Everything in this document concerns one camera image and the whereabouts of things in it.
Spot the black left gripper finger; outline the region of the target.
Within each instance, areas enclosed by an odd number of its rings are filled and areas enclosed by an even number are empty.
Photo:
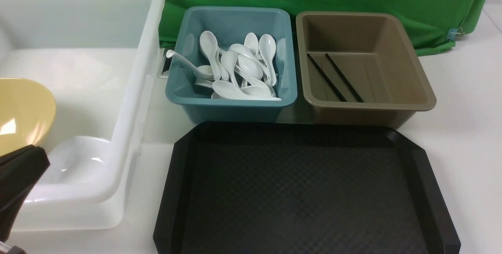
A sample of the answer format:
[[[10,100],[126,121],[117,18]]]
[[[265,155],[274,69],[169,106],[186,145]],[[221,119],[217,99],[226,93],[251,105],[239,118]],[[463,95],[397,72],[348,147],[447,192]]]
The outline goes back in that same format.
[[[27,145],[0,158],[0,238],[5,242],[29,193],[50,166],[45,150]]]

